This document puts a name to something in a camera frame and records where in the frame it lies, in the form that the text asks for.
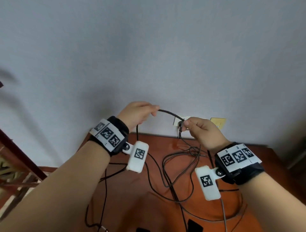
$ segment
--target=wall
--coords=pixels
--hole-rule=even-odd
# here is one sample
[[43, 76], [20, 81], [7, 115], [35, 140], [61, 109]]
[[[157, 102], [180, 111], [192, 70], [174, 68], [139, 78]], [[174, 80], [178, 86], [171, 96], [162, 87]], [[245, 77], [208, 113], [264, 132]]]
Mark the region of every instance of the wall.
[[[285, 159], [306, 135], [305, 23], [303, 0], [1, 1], [1, 129], [59, 166], [100, 118], [146, 100], [227, 118], [228, 139]], [[140, 131], [176, 136], [172, 122]]]

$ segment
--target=yellow wall plate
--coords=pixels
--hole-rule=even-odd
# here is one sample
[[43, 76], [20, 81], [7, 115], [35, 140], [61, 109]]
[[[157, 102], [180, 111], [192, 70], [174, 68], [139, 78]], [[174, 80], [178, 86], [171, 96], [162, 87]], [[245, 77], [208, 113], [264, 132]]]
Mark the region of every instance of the yellow wall plate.
[[226, 118], [211, 118], [211, 121], [221, 130], [225, 125]]

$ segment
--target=glossy wooden surface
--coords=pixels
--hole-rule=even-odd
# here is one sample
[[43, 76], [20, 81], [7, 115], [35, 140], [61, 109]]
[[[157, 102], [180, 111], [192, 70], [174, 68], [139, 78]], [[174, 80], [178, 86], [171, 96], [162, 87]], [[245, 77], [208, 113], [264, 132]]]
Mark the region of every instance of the glossy wooden surface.
[[[140, 135], [139, 140], [149, 144], [149, 153], [157, 160], [160, 166], [165, 155], [188, 148], [183, 141], [175, 138]], [[129, 136], [129, 142], [134, 144], [135, 141], [136, 135], [131, 134]], [[188, 140], [188, 142], [192, 145], [199, 145], [194, 140]], [[305, 203], [306, 195], [304, 190], [291, 178], [273, 150], [257, 146], [249, 147], [263, 161], [266, 172]], [[113, 156], [111, 162], [126, 163], [128, 159], [129, 156], [119, 154]], [[172, 180], [188, 166], [192, 159], [192, 157], [188, 156], [179, 156], [167, 164], [166, 169]], [[154, 161], [147, 156], [146, 162], [149, 166], [150, 178], [154, 188], [164, 196], [172, 198], [169, 189], [163, 186], [158, 168]], [[207, 157], [200, 158], [198, 167], [203, 165], [210, 166]], [[120, 170], [122, 167], [123, 166], [120, 165], [109, 165], [107, 168], [107, 175]], [[186, 198], [191, 192], [192, 186], [189, 179], [189, 173], [190, 172], [184, 174], [174, 185], [179, 199]], [[192, 197], [188, 201], [182, 203], [183, 206], [199, 217], [210, 220], [221, 220], [222, 208], [220, 200], [206, 201], [195, 173], [193, 173], [192, 178], [194, 180], [195, 190]], [[220, 189], [236, 188], [236, 186], [224, 183], [223, 181], [218, 181], [218, 183]], [[234, 215], [241, 204], [239, 192], [226, 192], [221, 193], [221, 195], [225, 205], [226, 216], [229, 217]], [[100, 221], [104, 197], [105, 183], [102, 182], [98, 185], [94, 194], [93, 208], [90, 207], [89, 209], [89, 223], [97, 223]], [[186, 220], [192, 219], [203, 226], [204, 231], [224, 231], [223, 222], [204, 222], [186, 213], [185, 217]], [[241, 213], [237, 217], [227, 220], [228, 231], [233, 229], [240, 217]], [[124, 171], [107, 180], [107, 201], [102, 224], [110, 232], [135, 232], [137, 227], [142, 227], [150, 231], [185, 231], [179, 206], [176, 203], [162, 199], [151, 190], [148, 183], [146, 167], [143, 168], [140, 174], [132, 171]], [[97, 228], [87, 228], [84, 224], [84, 216], [82, 216], [82, 218], [80, 218], [80, 223], [77, 223], [75, 226], [75, 231], [97, 231]], [[262, 229], [256, 218], [252, 215], [250, 210], [247, 209], [243, 219], [234, 231], [262, 231]]]

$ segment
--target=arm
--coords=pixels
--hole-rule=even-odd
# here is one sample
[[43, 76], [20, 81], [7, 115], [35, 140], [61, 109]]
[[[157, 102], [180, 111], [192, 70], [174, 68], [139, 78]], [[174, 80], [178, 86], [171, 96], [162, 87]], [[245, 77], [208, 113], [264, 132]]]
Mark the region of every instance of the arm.
[[[131, 131], [159, 106], [130, 103], [118, 116]], [[67, 162], [40, 183], [0, 223], [3, 232], [67, 231], [84, 212], [110, 162], [108, 152], [88, 141]]]
[[264, 231], [306, 230], [306, 206], [263, 172], [239, 189]]
[[[231, 144], [209, 120], [189, 118], [183, 131], [190, 130], [212, 153]], [[238, 186], [250, 209], [266, 232], [306, 231], [306, 206], [263, 172]]]

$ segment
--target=black and white square marker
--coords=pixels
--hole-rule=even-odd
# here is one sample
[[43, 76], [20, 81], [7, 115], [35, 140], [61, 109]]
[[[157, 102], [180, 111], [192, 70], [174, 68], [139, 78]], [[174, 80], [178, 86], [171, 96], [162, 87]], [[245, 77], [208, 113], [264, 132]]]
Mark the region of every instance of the black and white square marker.
[[114, 134], [114, 132], [108, 127], [102, 130], [100, 133], [100, 135], [102, 135], [105, 139], [109, 139], [112, 134]]
[[253, 153], [248, 148], [241, 149], [249, 158], [253, 157]]
[[232, 156], [234, 156], [235, 160], [237, 160], [238, 163], [247, 160], [247, 157], [240, 150], [232, 153]]
[[108, 141], [113, 147], [116, 147], [116, 145], [118, 143], [120, 143], [120, 139], [114, 135], [113, 137], [110, 138], [110, 140]]
[[209, 175], [201, 176], [200, 179], [202, 181], [203, 187], [208, 187], [208, 186], [214, 185], [214, 183], [212, 182], [212, 180], [211, 180]]
[[139, 158], [139, 159], [143, 159], [144, 158], [144, 153], [145, 153], [144, 150], [141, 150], [141, 149], [137, 148], [134, 157]]
[[101, 128], [103, 128], [105, 126], [105, 124], [104, 123], [102, 123], [102, 122], [100, 122], [94, 129], [96, 130], [96, 131], [99, 131]]
[[221, 159], [222, 159], [225, 166], [229, 166], [229, 165], [235, 163], [235, 161], [230, 156], [230, 154], [226, 154], [225, 156], [222, 156]]

